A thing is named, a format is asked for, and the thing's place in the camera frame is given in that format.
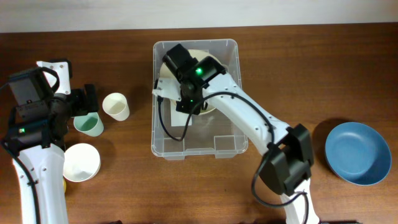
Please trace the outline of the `cream large bowl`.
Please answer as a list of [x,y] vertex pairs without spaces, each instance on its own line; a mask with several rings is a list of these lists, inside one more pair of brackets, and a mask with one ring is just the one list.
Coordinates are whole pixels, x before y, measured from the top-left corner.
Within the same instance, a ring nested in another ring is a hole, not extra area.
[[[188,52],[192,58],[196,58],[198,61],[201,61],[206,57],[211,57],[222,65],[222,63],[214,55],[209,54],[208,52],[206,52],[204,50],[188,49]],[[172,74],[172,72],[167,68],[165,63],[163,63],[160,67],[159,77],[160,78],[171,78],[174,80],[176,79],[174,77],[174,75]],[[208,105],[205,110],[203,108],[200,110],[200,115],[208,114],[214,110],[215,110],[214,106]]]

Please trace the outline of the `mint green plastic cup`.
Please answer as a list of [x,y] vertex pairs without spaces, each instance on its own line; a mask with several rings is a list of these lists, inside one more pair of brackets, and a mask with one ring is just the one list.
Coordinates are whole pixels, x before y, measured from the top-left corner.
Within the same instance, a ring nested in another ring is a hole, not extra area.
[[97,112],[75,117],[73,125],[77,131],[91,137],[97,137],[104,131],[104,125]]

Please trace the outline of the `cream plastic cup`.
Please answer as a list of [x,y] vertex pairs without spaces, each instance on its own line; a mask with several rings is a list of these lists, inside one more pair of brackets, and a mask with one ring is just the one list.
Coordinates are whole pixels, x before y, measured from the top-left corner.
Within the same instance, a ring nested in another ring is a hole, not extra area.
[[121,93],[107,95],[102,103],[103,110],[116,121],[124,121],[130,115],[127,98]]

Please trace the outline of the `white small bowl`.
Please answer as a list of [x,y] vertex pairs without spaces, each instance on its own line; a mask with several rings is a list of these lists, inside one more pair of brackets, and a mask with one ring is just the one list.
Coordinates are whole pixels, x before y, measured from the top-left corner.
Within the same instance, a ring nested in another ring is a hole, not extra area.
[[92,179],[99,172],[100,167],[100,154],[90,144],[75,144],[65,151],[63,176],[71,182],[84,182]]

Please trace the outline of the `clear plastic storage container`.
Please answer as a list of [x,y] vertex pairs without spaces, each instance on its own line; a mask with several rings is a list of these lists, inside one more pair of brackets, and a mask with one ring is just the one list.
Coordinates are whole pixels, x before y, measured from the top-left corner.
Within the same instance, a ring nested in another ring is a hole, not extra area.
[[[177,44],[186,49],[204,50],[214,55],[231,74],[238,86],[241,84],[238,45],[233,39],[159,41],[153,46],[153,85],[160,78],[162,57]],[[167,130],[179,138],[184,126],[172,127],[170,99],[159,105],[152,97],[151,150],[157,157],[167,160],[183,160],[187,156],[214,155],[217,159],[231,158],[244,153],[248,139],[222,112],[215,109],[204,115],[194,115],[183,141],[178,142],[165,134]]]

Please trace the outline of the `yellow small bowl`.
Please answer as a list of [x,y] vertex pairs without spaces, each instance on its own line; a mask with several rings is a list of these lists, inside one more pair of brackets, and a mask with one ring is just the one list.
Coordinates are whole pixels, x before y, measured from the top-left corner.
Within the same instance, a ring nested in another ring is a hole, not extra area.
[[66,192],[66,189],[67,189],[67,184],[66,184],[65,179],[63,179],[63,191],[64,191],[64,193]]

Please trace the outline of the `blue large bowl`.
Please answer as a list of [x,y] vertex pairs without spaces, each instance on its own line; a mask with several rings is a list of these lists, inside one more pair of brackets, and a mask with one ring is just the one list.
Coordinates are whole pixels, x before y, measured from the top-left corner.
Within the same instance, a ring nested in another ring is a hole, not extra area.
[[361,186],[382,182],[392,167],[392,154],[386,140],[363,123],[337,125],[325,142],[325,158],[341,179]]

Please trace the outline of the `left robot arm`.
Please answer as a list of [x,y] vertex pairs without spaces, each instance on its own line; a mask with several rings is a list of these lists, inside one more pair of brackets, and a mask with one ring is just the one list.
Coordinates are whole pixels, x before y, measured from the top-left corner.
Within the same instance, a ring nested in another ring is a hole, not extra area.
[[8,85],[18,103],[1,146],[12,157],[23,223],[68,223],[63,166],[68,120],[99,110],[95,86],[59,93],[60,76],[47,67],[15,73]]

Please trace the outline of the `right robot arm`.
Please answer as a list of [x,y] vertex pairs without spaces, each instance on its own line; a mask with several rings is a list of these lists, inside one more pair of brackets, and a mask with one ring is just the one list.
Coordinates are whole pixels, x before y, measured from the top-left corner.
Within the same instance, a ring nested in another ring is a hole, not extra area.
[[159,99],[175,100],[176,110],[189,117],[205,105],[222,112],[255,145],[262,160],[254,173],[251,192],[265,207],[283,208],[287,223],[319,223],[310,196],[314,164],[309,130],[269,114],[250,98],[213,57],[197,60],[177,44],[162,59],[174,76]]

